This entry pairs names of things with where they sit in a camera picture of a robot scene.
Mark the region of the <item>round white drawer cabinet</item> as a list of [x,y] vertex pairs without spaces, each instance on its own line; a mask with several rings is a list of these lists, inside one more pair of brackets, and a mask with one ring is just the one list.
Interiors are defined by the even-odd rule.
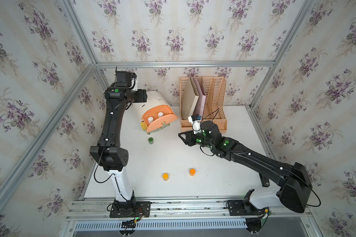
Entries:
[[146,102],[133,105],[143,131],[148,134],[157,132],[178,119],[172,107],[159,92],[147,91],[146,94]]

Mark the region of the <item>pink top drawer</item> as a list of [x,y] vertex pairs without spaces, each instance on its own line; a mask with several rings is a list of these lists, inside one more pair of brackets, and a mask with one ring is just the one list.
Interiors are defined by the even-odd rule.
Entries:
[[176,121],[178,116],[170,105],[150,107],[143,105],[140,109],[140,125],[146,133],[159,131]]

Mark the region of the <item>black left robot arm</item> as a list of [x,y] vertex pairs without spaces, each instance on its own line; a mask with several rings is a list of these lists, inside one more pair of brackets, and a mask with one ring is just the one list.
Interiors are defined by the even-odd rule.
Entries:
[[132,72],[116,71],[115,82],[104,92],[105,119],[102,132],[95,146],[90,147],[90,155],[97,162],[93,177],[99,184],[111,180],[116,191],[115,200],[131,202],[134,192],[130,187],[126,166],[129,152],[121,148],[120,134],[123,116],[134,103],[145,103],[145,89],[137,88],[137,75]]

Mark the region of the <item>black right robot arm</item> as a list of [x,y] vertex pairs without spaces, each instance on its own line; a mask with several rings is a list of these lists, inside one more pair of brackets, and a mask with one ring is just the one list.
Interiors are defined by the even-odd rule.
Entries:
[[230,200],[226,208],[231,216],[269,213],[271,207],[284,206],[295,213],[304,213],[314,194],[309,174],[304,165],[273,160],[244,146],[239,141],[221,134],[218,126],[208,120],[198,128],[178,134],[188,146],[207,147],[212,156],[246,166],[257,172],[262,180],[272,181],[277,187],[251,189],[242,200]]

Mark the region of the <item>orange paint can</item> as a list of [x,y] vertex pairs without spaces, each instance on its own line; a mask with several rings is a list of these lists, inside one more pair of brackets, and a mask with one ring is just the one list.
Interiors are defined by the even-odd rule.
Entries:
[[195,173],[196,173],[196,170],[195,170],[195,169],[193,169],[193,168],[190,169],[189,174],[190,174],[191,176],[194,176]]

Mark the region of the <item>yellow paint can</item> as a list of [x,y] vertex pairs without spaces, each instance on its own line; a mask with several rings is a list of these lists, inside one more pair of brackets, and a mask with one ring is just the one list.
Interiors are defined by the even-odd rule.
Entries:
[[169,175],[167,173],[163,174],[163,180],[167,181],[169,179]]

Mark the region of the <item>pink paper folder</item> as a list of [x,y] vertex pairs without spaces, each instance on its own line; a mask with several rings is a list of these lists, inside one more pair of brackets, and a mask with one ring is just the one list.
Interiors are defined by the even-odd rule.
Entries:
[[204,109],[205,109],[205,101],[206,101],[206,92],[204,88],[204,83],[201,77],[193,77],[193,81],[195,83],[197,92],[198,92],[198,100],[196,107],[194,109],[194,114],[198,114],[203,117]]

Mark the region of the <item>beige cardboard folder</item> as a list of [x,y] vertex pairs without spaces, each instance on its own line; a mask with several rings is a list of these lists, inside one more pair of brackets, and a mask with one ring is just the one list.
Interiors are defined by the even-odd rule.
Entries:
[[199,99],[197,83],[197,77],[189,77],[187,79],[181,99],[181,116],[183,120],[188,120],[188,117],[194,114]]

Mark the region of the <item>beige plastic file organizer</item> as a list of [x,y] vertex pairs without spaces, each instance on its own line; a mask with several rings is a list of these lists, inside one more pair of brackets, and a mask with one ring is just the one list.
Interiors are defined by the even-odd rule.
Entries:
[[226,90],[225,77],[180,77],[180,108],[184,106],[183,97],[187,83],[196,79],[206,94],[203,119],[212,120],[220,132],[227,131],[227,119],[223,111]]

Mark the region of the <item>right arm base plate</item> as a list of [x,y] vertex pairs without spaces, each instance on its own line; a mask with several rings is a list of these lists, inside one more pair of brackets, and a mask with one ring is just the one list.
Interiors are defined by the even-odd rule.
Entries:
[[264,216],[269,212],[268,208],[258,209],[248,200],[228,200],[226,208],[230,216]]

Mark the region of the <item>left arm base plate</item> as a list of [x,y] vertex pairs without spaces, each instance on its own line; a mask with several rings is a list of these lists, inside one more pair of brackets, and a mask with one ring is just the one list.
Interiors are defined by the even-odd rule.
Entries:
[[109,209],[110,218],[141,218],[149,217],[150,201],[115,201]]

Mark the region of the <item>aluminium rail frame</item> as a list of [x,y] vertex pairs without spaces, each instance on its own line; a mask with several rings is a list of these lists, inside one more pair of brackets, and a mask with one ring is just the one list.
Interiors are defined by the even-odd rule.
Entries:
[[285,207],[271,207],[266,216],[238,214],[232,216],[232,202],[238,197],[223,198],[141,198],[136,214],[121,217],[114,212],[108,198],[73,201],[58,233],[74,237],[79,232],[113,232],[135,237],[156,231],[220,230],[226,236],[231,230],[247,237],[321,237],[323,234],[312,213],[306,209],[298,214]]

